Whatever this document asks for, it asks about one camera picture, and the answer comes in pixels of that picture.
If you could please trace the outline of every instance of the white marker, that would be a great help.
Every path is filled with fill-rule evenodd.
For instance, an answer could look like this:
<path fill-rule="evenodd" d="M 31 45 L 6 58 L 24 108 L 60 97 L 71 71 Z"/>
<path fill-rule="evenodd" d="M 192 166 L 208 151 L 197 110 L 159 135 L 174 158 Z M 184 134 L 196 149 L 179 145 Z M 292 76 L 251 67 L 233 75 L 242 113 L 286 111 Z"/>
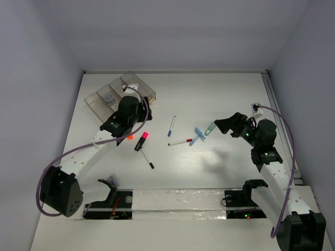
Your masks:
<path fill-rule="evenodd" d="M 153 166 L 151 160 L 149 159 L 149 156 L 147 155 L 147 153 L 145 152 L 145 150 L 141 147 L 141 152 L 143 154 L 143 156 L 145 157 L 145 159 L 147 160 L 147 162 L 149 163 L 150 167 L 152 169 L 154 169 L 155 167 Z"/>
<path fill-rule="evenodd" d="M 176 116 L 173 116 L 172 123 L 171 123 L 170 129 L 169 129 L 169 133 L 167 134 L 168 137 L 171 136 L 172 128 L 173 128 L 175 120 L 176 120 Z"/>
<path fill-rule="evenodd" d="M 179 145 L 179 144 L 184 144 L 184 143 L 191 142 L 191 141 L 192 141 L 192 139 L 180 140 L 180 141 L 177 141 L 177 142 L 169 143 L 167 145 Z"/>

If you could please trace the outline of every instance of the small white connector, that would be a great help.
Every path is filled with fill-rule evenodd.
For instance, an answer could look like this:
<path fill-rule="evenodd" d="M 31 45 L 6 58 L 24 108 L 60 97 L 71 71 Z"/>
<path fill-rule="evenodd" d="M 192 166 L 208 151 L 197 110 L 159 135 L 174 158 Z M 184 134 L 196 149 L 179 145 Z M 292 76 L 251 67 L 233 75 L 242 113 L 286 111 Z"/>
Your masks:
<path fill-rule="evenodd" d="M 139 84 L 130 84 L 130 85 L 128 85 L 128 87 L 133 88 L 133 89 L 135 89 L 135 90 L 138 91 L 138 89 L 139 89 Z M 133 90 L 131 90 L 131 89 L 129 89 L 129 88 L 127 88 L 127 89 L 125 90 L 125 92 L 124 92 L 124 97 L 125 97 L 125 96 L 132 96 L 132 97 L 135 97 L 135 98 L 138 99 L 139 102 L 141 102 L 140 95 L 138 95 L 138 93 L 134 92 Z"/>
<path fill-rule="evenodd" d="M 251 104 L 251 112 L 252 115 L 248 117 L 248 119 L 254 118 L 254 119 L 258 119 L 261 116 L 264 115 L 263 109 L 259 108 L 261 104 L 259 103 L 253 103 Z"/>

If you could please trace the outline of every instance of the white wall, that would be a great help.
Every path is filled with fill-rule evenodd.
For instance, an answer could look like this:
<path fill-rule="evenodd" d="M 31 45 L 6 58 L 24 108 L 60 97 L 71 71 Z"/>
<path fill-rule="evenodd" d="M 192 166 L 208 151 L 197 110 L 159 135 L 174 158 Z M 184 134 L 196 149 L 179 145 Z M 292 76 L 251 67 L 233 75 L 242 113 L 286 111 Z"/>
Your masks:
<path fill-rule="evenodd" d="M 271 68 L 281 112 L 293 128 L 299 170 L 335 244 L 335 1 L 311 1 Z"/>
<path fill-rule="evenodd" d="M 63 150 L 83 73 L 47 9 L 42 2 L 36 9 L 31 1 L 0 1 L 3 251 L 30 250 L 39 217 L 38 178 Z"/>
<path fill-rule="evenodd" d="M 308 0 L 48 2 L 86 70 L 263 70 Z"/>

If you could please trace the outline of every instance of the clear plastic container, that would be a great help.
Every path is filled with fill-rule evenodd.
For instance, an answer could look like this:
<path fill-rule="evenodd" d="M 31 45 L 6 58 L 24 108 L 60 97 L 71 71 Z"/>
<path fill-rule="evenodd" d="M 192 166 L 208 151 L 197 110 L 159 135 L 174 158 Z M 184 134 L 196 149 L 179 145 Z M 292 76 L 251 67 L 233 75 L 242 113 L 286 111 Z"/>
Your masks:
<path fill-rule="evenodd" d="M 121 97 L 124 95 L 122 87 L 129 84 L 138 84 L 140 94 L 143 97 L 148 97 L 149 103 L 152 103 L 156 99 L 156 93 L 148 85 L 133 72 L 127 72 L 122 75 L 121 78 L 117 78 L 108 85 L 105 85 L 84 100 L 92 112 L 96 114 L 102 122 L 106 122 L 119 107 Z"/>
<path fill-rule="evenodd" d="M 92 112 L 102 121 L 102 123 L 106 122 L 107 119 L 114 113 L 111 107 L 104 102 L 98 93 L 92 93 L 84 100 Z"/>
<path fill-rule="evenodd" d="M 114 91 L 109 85 L 105 85 L 103 88 L 99 89 L 97 93 L 113 111 L 117 111 L 121 97 L 116 93 L 116 91 Z"/>
<path fill-rule="evenodd" d="M 148 97 L 149 103 L 151 104 L 156 100 L 156 92 L 153 91 L 148 85 L 145 84 L 138 76 L 136 76 L 133 72 L 126 72 L 124 75 L 120 77 L 123 84 L 138 84 L 138 91 L 143 97 Z M 113 88 L 118 94 L 123 93 L 122 84 L 116 85 L 116 83 L 111 82 L 110 87 Z"/>

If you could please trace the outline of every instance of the red marker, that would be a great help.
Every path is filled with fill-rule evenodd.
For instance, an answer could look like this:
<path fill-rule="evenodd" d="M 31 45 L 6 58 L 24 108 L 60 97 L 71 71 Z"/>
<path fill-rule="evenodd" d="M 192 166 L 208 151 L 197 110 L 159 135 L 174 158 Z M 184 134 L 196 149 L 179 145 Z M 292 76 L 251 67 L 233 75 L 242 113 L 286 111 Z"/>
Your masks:
<path fill-rule="evenodd" d="M 191 141 L 192 141 L 192 139 L 180 140 L 180 141 L 177 141 L 177 142 L 169 143 L 167 145 L 179 145 L 179 144 L 184 144 L 184 143 L 191 142 Z"/>

